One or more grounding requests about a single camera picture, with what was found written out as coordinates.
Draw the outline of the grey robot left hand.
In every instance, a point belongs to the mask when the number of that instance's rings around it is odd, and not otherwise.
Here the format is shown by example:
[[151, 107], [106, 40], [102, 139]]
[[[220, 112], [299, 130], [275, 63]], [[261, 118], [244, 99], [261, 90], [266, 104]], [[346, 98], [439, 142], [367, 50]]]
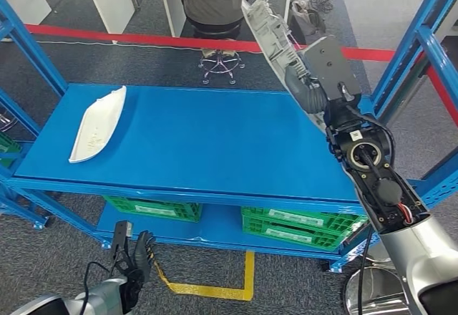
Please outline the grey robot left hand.
[[140, 291], [149, 282], [153, 262], [152, 243], [152, 233], [142, 231], [132, 253], [129, 251], [127, 237], [121, 245], [116, 269], [126, 277], [126, 282], [120, 287], [122, 314], [133, 310], [138, 302]]

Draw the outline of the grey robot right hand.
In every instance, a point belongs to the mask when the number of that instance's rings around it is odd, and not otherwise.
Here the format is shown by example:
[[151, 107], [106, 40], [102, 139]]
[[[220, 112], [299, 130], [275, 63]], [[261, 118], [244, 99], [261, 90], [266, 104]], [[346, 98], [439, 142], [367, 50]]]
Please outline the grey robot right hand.
[[297, 71], [292, 66], [287, 66], [284, 72], [284, 82], [288, 92], [300, 106], [301, 109], [311, 113], [310, 89], [303, 83]]

